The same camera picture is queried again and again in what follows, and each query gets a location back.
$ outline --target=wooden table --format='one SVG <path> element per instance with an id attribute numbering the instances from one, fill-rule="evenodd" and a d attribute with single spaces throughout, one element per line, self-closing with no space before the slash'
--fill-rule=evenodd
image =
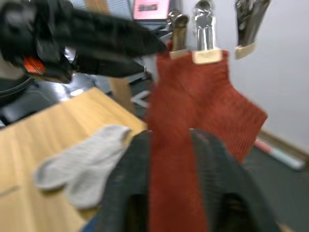
<path id="1" fill-rule="evenodd" d="M 131 127 L 131 136 L 146 128 L 142 121 L 94 88 L 2 130 L 1 231 L 77 232 L 95 210 L 75 210 L 61 191 L 39 191 L 32 183 L 32 173 L 45 158 L 112 123 Z"/>

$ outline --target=white wall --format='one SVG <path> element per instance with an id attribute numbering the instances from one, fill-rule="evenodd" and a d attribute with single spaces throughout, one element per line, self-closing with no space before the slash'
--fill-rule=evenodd
<path id="1" fill-rule="evenodd" d="M 197 0 L 183 0 L 192 16 Z M 263 129 L 309 152 L 309 1 L 272 0 L 257 50 L 235 60 L 235 0 L 216 0 L 218 45 L 230 53 L 235 88 L 266 109 Z M 196 44 L 192 30 L 189 47 Z"/>

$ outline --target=sock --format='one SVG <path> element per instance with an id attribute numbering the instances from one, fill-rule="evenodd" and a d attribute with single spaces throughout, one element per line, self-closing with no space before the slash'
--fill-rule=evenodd
<path id="1" fill-rule="evenodd" d="M 221 62 L 195 65 L 192 55 L 158 55 L 158 83 L 150 96 L 152 130 L 150 232 L 208 231 L 189 128 L 211 132 L 241 162 L 267 118 L 229 81 Z"/>
<path id="2" fill-rule="evenodd" d="M 125 152 L 125 148 L 114 150 L 108 160 L 98 160 L 74 176 L 65 186 L 69 202 L 77 209 L 96 207 L 103 196 L 106 181 Z"/>
<path id="3" fill-rule="evenodd" d="M 36 187 L 53 190 L 65 185 L 76 174 L 98 160 L 104 162 L 123 148 L 123 140 L 130 128 L 120 125 L 108 125 L 81 143 L 48 158 L 34 172 Z"/>

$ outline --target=red knitted sock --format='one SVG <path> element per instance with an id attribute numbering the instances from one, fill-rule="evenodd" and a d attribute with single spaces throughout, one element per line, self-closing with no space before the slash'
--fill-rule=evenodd
<path id="1" fill-rule="evenodd" d="M 266 113 L 230 84 L 227 56 L 208 65 L 195 65 L 191 54 L 158 57 L 160 79 L 147 116 L 153 131 L 151 232 L 207 231 L 189 128 L 213 133 L 242 161 L 266 120 Z"/>

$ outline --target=monitor screen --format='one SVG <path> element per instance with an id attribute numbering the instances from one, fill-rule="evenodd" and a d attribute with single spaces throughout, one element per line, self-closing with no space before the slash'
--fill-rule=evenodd
<path id="1" fill-rule="evenodd" d="M 166 19 L 169 12 L 169 0 L 135 0 L 134 19 Z"/>

